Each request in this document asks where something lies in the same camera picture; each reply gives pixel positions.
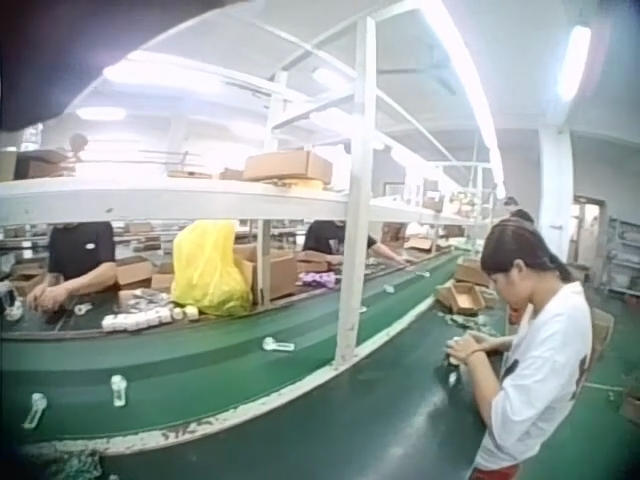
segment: black shirt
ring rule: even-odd
[[[307,229],[302,251],[313,251],[326,255],[344,255],[345,225],[329,220],[316,220]],[[367,249],[376,243],[372,236],[367,237]]]
[[[65,281],[81,277],[103,263],[115,262],[116,245],[109,222],[54,227],[49,236],[49,273]]]

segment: hand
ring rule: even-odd
[[[344,257],[342,255],[327,255],[327,262],[331,265],[342,265]]]
[[[38,301],[39,310],[55,312],[69,298],[69,291],[64,285],[48,287]]]
[[[462,338],[454,338],[447,342],[447,354],[460,363],[467,363],[471,355],[481,352],[482,349],[473,336],[466,334]]]
[[[487,335],[482,332],[468,332],[469,335],[476,341],[478,348],[483,352],[490,352],[495,348],[495,338],[491,335]]]
[[[27,308],[31,310],[35,310],[38,306],[38,302],[40,301],[40,298],[42,297],[42,294],[45,292],[46,289],[47,289],[46,283],[41,283],[36,288],[31,290],[29,295],[27,295]]]

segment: yellow plastic bag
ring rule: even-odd
[[[251,308],[251,290],[234,264],[235,222],[197,220],[173,241],[171,298],[216,316]]]

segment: doorway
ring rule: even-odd
[[[601,250],[604,202],[583,196],[574,197],[571,206],[571,241],[569,243],[570,264],[584,270],[599,270],[598,258]]]

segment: white t-shirt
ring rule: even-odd
[[[506,356],[491,426],[475,464],[497,470],[534,456],[573,407],[591,354],[591,311],[578,282],[529,322]]]

